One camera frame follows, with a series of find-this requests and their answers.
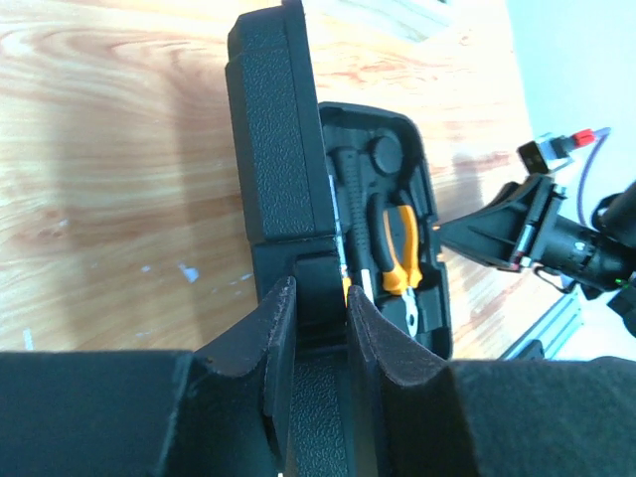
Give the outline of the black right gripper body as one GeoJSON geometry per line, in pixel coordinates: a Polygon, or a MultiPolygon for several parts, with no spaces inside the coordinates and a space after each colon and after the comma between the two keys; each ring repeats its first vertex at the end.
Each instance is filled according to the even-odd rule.
{"type": "Polygon", "coordinates": [[[556,175],[580,168],[576,187],[580,199],[592,162],[610,132],[605,127],[571,135],[546,134],[517,149],[528,174],[542,179],[535,193],[542,215],[532,238],[539,250],[525,255],[523,266],[530,266],[542,281],[561,277],[563,285],[554,286],[558,292],[569,294],[579,287],[588,300],[604,292],[635,291],[635,186],[603,198],[589,219],[578,205],[574,221],[559,213],[567,193],[556,175]]]}

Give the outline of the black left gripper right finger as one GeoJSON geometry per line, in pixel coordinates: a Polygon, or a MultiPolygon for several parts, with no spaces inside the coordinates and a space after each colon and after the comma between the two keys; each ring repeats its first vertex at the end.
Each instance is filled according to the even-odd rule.
{"type": "Polygon", "coordinates": [[[360,476],[631,476],[635,365],[446,361],[348,295],[360,476]]]}

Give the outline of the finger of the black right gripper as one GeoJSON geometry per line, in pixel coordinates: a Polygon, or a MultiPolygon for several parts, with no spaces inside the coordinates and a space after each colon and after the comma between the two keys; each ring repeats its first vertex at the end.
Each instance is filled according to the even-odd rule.
{"type": "Polygon", "coordinates": [[[484,208],[440,226],[441,243],[484,266],[513,271],[535,198],[533,185],[511,182],[484,208]]]}

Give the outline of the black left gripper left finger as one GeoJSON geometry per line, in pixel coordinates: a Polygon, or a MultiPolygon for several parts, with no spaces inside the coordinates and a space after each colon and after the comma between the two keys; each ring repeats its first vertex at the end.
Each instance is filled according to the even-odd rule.
{"type": "Polygon", "coordinates": [[[191,352],[5,352],[5,476],[274,476],[285,466],[296,283],[191,352]]]}

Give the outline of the orange black pliers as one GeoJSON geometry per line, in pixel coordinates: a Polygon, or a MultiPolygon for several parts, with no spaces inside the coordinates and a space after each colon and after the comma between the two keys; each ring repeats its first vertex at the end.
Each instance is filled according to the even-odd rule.
{"type": "Polygon", "coordinates": [[[419,227],[414,208],[398,194],[391,200],[387,194],[374,193],[368,203],[368,222],[374,261],[382,275],[382,290],[399,297],[404,307],[407,334],[415,338],[419,328],[419,311],[415,290],[423,280],[419,264],[419,227]],[[400,219],[403,240],[396,242],[392,211],[400,219]]]}

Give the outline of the silver orange utility knife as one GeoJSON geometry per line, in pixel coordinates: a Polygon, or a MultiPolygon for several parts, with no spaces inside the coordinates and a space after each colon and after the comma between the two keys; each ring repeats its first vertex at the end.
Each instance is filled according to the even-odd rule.
{"type": "Polygon", "coordinates": [[[339,256],[339,267],[340,267],[340,274],[342,279],[344,301],[345,303],[348,303],[348,292],[349,292],[349,288],[352,285],[352,280],[349,275],[347,257],[346,257],[345,248],[344,248],[344,239],[343,239],[343,233],[342,233],[342,227],[341,227],[341,221],[340,221],[339,207],[337,202],[335,179],[332,175],[329,175],[328,178],[329,178],[330,194],[331,194],[331,201],[332,201],[334,221],[335,221],[335,231],[336,231],[335,243],[336,243],[336,249],[339,256]]]}

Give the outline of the black plastic tool case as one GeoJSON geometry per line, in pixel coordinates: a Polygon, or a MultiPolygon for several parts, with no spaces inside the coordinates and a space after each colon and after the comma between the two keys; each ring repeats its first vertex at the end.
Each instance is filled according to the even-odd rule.
{"type": "Polygon", "coordinates": [[[303,6],[243,14],[228,36],[226,79],[245,230],[259,303],[275,284],[296,283],[296,328],[287,476],[360,476],[354,455],[353,387],[329,175],[353,287],[363,288],[348,247],[347,193],[331,152],[359,152],[366,202],[374,193],[404,194],[419,227],[423,280],[415,290],[419,328],[411,338],[399,297],[382,290],[373,258],[371,301],[390,323],[448,361],[452,333],[448,281],[436,260],[436,207],[418,131],[405,116],[348,103],[321,103],[308,47],[303,6]]]}

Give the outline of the claw hammer black grip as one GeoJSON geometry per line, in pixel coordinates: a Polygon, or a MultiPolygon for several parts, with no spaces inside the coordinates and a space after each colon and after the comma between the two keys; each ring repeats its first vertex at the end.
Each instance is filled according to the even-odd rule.
{"type": "Polygon", "coordinates": [[[332,159],[347,193],[351,225],[348,231],[348,247],[358,283],[367,298],[374,301],[371,279],[371,244],[366,217],[366,202],[362,183],[359,152],[354,147],[338,147],[332,159]]]}

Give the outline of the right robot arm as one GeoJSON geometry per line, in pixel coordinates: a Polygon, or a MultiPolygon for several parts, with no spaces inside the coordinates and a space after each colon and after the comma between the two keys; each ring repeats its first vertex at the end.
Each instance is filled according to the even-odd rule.
{"type": "Polygon", "coordinates": [[[565,188],[556,173],[574,164],[573,152],[598,151],[608,129],[546,134],[517,150],[528,176],[510,182],[482,209],[443,224],[441,242],[483,266],[535,276],[562,275],[588,300],[613,293],[608,307],[635,330],[635,189],[605,197],[588,225],[560,215],[565,188]]]}

